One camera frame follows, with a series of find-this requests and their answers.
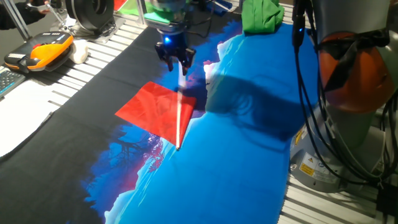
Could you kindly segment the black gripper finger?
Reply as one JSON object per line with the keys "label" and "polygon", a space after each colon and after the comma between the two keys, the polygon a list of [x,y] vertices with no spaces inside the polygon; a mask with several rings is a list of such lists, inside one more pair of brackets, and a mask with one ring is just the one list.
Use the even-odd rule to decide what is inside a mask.
{"label": "black gripper finger", "polygon": [[188,69],[192,66],[192,63],[195,59],[196,50],[191,48],[180,49],[178,51],[178,61],[182,66],[182,75],[185,76],[188,72]]}
{"label": "black gripper finger", "polygon": [[165,62],[168,70],[171,72],[174,69],[174,66],[170,49],[163,42],[158,42],[155,44],[155,51],[157,52],[159,59]]}

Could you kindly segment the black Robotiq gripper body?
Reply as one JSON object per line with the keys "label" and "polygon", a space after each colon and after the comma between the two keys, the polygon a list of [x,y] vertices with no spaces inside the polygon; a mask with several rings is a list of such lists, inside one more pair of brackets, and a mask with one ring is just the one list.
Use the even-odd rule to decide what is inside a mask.
{"label": "black Robotiq gripper body", "polygon": [[187,57],[187,38],[184,31],[181,32],[166,32],[159,30],[161,41],[159,42],[159,57],[166,58],[166,56],[186,58]]}

